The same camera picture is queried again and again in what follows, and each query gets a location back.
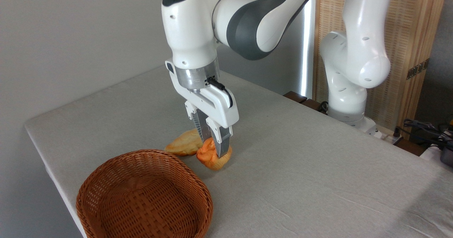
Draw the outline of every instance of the bread roll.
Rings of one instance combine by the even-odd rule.
[[[211,170],[220,170],[224,164],[230,160],[233,149],[231,146],[228,148],[226,154],[221,158],[217,156],[216,145],[213,138],[207,139],[203,146],[197,151],[197,159],[202,162],[206,167]]]
[[[197,153],[197,150],[203,145],[198,130],[195,128],[183,132],[172,143],[168,144],[164,151],[173,153],[178,156],[188,156]]]

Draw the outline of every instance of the metal hinge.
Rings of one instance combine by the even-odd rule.
[[[410,78],[414,77],[415,75],[420,74],[423,70],[426,70],[428,68],[428,63],[429,63],[429,59],[426,59],[422,63],[409,69],[409,71],[407,72],[406,79],[409,80]]]

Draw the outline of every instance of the power adapter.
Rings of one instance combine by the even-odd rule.
[[[453,139],[447,138],[444,141],[448,147],[444,147],[442,154],[440,155],[440,161],[448,166],[453,167]]]

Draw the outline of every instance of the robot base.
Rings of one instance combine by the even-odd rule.
[[[376,128],[376,123],[368,117],[363,117],[358,121],[344,123],[376,138],[380,139],[382,137],[382,133]]]

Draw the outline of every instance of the light strip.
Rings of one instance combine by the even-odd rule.
[[[307,83],[308,83],[308,65],[309,65],[309,43],[311,41],[311,17],[312,17],[312,4],[313,0],[309,0],[304,6],[303,13],[303,32],[304,42],[302,46],[302,83],[300,92],[303,96],[307,95]]]

